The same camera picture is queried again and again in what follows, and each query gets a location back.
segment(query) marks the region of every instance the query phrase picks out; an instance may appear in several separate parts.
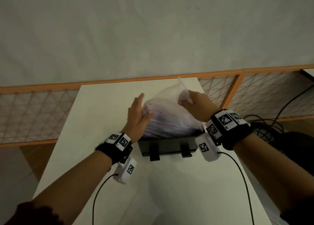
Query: translucent plastic bag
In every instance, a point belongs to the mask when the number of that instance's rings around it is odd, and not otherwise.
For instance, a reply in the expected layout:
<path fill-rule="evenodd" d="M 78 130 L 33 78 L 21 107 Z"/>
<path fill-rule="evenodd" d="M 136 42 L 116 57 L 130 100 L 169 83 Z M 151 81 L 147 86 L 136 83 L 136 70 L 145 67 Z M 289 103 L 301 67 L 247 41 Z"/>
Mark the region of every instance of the translucent plastic bag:
<path fill-rule="evenodd" d="M 178 84 L 164 89 L 144 103 L 143 115 L 152 110 L 153 117 L 143 137 L 178 138 L 191 136 L 195 131 L 202 130 L 200 121 L 178 105 L 178 100 L 187 100 L 192 103 L 189 91 L 180 78 L 178 78 Z"/>

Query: dark maroon sleeve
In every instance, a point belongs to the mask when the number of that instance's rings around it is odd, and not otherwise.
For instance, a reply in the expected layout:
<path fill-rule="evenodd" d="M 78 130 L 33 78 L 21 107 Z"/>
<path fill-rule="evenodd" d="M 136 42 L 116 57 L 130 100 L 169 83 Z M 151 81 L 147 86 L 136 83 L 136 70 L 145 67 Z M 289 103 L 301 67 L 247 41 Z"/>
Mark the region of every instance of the dark maroon sleeve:
<path fill-rule="evenodd" d="M 301 201 L 293 209 L 285 211 L 281 218 L 290 225 L 314 224 L 313 211 L 314 197 L 309 197 Z"/>
<path fill-rule="evenodd" d="M 15 214 L 5 225 L 64 225 L 49 207 L 34 208 L 32 202 L 19 204 Z"/>

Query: person's left arm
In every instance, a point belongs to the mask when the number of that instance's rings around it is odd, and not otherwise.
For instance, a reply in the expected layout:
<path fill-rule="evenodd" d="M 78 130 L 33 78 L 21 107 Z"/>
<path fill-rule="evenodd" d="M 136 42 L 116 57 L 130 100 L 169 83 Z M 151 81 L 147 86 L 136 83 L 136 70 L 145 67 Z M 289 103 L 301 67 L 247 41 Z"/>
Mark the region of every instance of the person's left arm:
<path fill-rule="evenodd" d="M 131 138 L 132 143 L 141 138 L 152 116 L 152 112 L 149 112 L 142 119 L 143 97 L 142 93 L 134 99 L 128 109 L 128 121 L 121 131 Z M 59 216 L 59 221 L 66 225 L 72 224 L 111 166 L 112 159 L 109 156 L 101 151 L 93 152 L 35 197 L 33 207 L 49 207 L 53 214 Z M 12 221 L 16 221 L 16 217 L 9 220 L 8 224 L 14 224 Z"/>

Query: hand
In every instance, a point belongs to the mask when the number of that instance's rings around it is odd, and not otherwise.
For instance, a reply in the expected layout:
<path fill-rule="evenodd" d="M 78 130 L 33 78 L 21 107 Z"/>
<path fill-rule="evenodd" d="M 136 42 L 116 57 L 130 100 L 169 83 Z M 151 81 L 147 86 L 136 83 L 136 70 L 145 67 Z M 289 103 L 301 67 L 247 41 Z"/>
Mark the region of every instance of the hand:
<path fill-rule="evenodd" d="M 145 128 L 153 116 L 153 112 L 149 111 L 142 119 L 143 97 L 144 93 L 141 93 L 138 98 L 134 99 L 132 106 L 128 110 L 128 122 L 121 131 L 131 138 L 132 144 L 143 136 Z"/>
<path fill-rule="evenodd" d="M 209 121 L 211 116 L 220 110 L 206 94 L 191 90 L 189 90 L 189 93 L 193 104 L 186 100 L 180 100 L 178 101 L 178 104 L 189 111 L 189 113 L 191 113 L 196 120 L 206 123 Z"/>

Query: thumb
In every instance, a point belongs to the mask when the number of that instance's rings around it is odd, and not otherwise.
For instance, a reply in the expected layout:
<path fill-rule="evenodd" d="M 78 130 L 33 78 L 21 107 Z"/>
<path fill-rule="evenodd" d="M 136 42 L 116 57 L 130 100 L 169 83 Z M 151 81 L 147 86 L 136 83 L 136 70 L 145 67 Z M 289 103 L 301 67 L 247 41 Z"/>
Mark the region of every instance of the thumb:
<path fill-rule="evenodd" d="M 152 119 L 153 116 L 153 111 L 150 110 L 144 117 L 143 119 L 140 121 L 140 125 L 141 127 L 146 128 L 147 124 L 149 123 L 149 121 Z"/>
<path fill-rule="evenodd" d="M 193 104 L 189 103 L 186 100 L 180 100 L 178 101 L 178 104 L 184 107 L 187 111 L 191 112 Z"/>

